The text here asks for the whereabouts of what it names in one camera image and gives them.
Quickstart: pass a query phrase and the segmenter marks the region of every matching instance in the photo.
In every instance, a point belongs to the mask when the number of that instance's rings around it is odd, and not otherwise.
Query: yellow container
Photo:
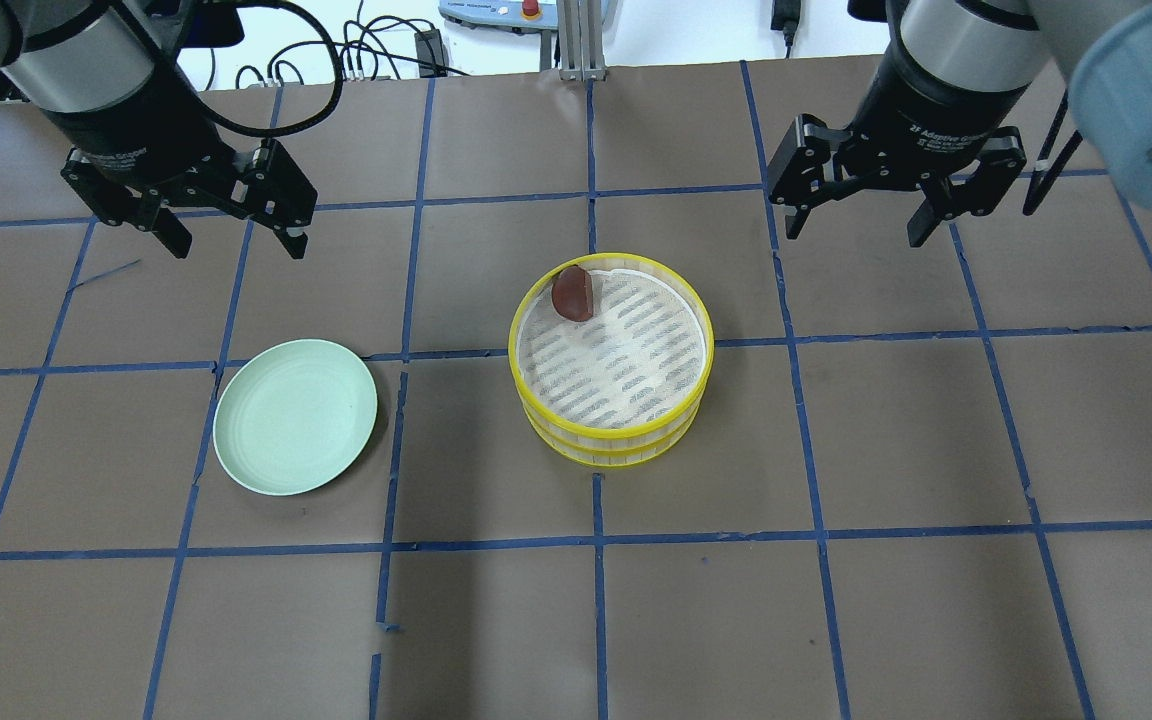
[[[550,304],[553,278],[571,265],[593,275],[589,323],[558,318]],[[673,447],[699,410],[713,357],[696,290],[662,264],[623,252],[553,268],[509,327],[509,372],[526,420],[558,454],[594,468],[636,465]]]

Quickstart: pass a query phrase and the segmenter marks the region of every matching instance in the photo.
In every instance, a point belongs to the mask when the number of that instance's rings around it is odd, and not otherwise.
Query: green plate
[[[293,340],[234,376],[212,420],[215,456],[262,495],[296,495],[338,477],[376,426],[376,381],[358,356],[325,340]]]

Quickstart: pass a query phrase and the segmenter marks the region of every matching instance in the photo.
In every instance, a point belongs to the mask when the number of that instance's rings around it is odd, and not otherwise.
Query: yellow rim
[[[672,430],[669,432],[669,434],[665,435],[664,438],[657,438],[652,442],[644,442],[643,445],[639,445],[639,446],[634,446],[634,447],[617,447],[617,448],[614,448],[614,450],[605,450],[604,448],[600,448],[600,447],[589,447],[589,446],[585,446],[585,445],[579,445],[577,442],[573,442],[573,441],[570,441],[570,439],[558,437],[556,434],[553,434],[552,432],[550,432],[547,429],[541,427],[541,425],[539,424],[539,422],[535,418],[535,415],[531,414],[530,407],[524,406],[524,409],[522,409],[522,411],[524,411],[524,414],[526,414],[526,419],[531,420],[531,427],[536,429],[536,432],[538,432],[538,433],[547,437],[548,439],[552,439],[552,441],[559,442],[563,447],[571,448],[571,450],[588,452],[588,454],[590,454],[590,455],[607,455],[607,456],[612,456],[612,457],[623,456],[623,455],[637,455],[637,454],[641,454],[641,452],[652,450],[653,447],[660,445],[664,441],[667,441],[667,439],[674,437],[675,433],[680,432],[680,430],[689,429],[690,425],[691,425],[691,420],[694,420],[696,418],[696,414],[699,410],[700,410],[700,406],[692,407],[692,409],[689,411],[689,414],[687,414],[687,419],[684,420],[684,423],[682,423],[681,425],[679,425],[676,429]]]
[[[582,263],[589,263],[593,260],[632,260],[635,263],[643,263],[646,265],[652,265],[653,268],[661,270],[664,274],[667,274],[672,281],[679,283],[681,288],[684,288],[690,295],[690,300],[696,302],[696,306],[700,310],[700,326],[704,331],[705,343],[707,343],[707,351],[705,353],[705,367],[700,372],[700,380],[696,382],[696,387],[691,388],[691,392],[687,393],[687,397],[675,407],[675,409],[668,411],[667,414],[659,416],[659,418],[651,420],[650,423],[644,423],[641,425],[634,425],[629,429],[590,429],[585,425],[573,423],[561,418],[550,410],[547,407],[541,404],[540,399],[531,392],[531,388],[526,387],[526,382],[522,379],[522,370],[518,367],[518,356],[516,348],[518,346],[518,324],[522,323],[522,314],[526,310],[526,305],[530,304],[531,300],[540,295],[540,290],[548,282],[553,281],[554,275],[561,273],[563,268],[570,268],[571,265],[579,265]],[[708,380],[708,371],[714,364],[714,328],[713,325],[708,323],[708,310],[700,301],[700,295],[696,293],[695,288],[690,283],[682,279],[679,273],[673,272],[673,270],[666,268],[660,263],[655,260],[644,258],[641,255],[631,255],[628,252],[596,252],[594,255],[584,255],[575,260],[569,260],[562,265],[558,265],[556,268],[551,270],[545,273],[539,281],[536,281],[535,286],[531,286],[531,290],[526,291],[526,295],[522,297],[522,302],[518,304],[518,309],[513,313],[513,323],[509,324],[509,373],[513,374],[513,384],[518,388],[518,395],[522,396],[524,404],[531,407],[537,414],[541,416],[547,423],[558,425],[560,429],[567,430],[567,432],[596,438],[596,439],[630,439],[636,435],[646,434],[655,432],[655,430],[666,427],[673,420],[676,420],[680,415],[685,414],[691,406],[696,404],[696,400],[705,389],[705,382]]]
[[[657,457],[662,456],[664,453],[667,452],[670,447],[679,445],[679,441],[681,441],[682,435],[687,434],[687,430],[691,427],[691,423],[695,419],[696,416],[692,415],[689,420],[687,420],[682,425],[679,425],[679,429],[675,430],[675,432],[662,439],[662,441],[659,441],[660,446],[657,448],[657,450],[644,450],[647,452],[649,455],[646,455],[641,460],[635,460],[634,462],[598,462],[593,460],[585,460],[584,457],[576,457],[575,455],[573,455],[570,450],[564,450],[562,446],[559,446],[556,442],[554,442],[553,435],[550,435],[550,433],[544,432],[544,430],[540,429],[539,425],[536,425],[536,420],[531,418],[531,415],[526,416],[526,420],[531,423],[531,429],[536,430],[536,435],[538,435],[540,438],[540,441],[545,442],[545,445],[547,445],[551,450],[556,452],[558,455],[562,455],[563,457],[570,460],[571,462],[579,462],[582,465],[589,468],[632,468],[635,465],[644,464],[644,462],[649,460],[655,460]],[[599,455],[599,454],[590,452],[590,455]]]

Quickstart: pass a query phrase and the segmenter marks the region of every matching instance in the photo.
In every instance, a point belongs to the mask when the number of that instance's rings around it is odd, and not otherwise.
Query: metal frame
[[[600,0],[558,0],[558,37],[562,43],[563,79],[602,79],[602,3]]]

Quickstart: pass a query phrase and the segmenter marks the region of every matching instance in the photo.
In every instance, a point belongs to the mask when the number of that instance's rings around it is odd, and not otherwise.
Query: brown object
[[[581,265],[563,268],[554,278],[554,310],[573,323],[584,323],[594,316],[594,279]]]

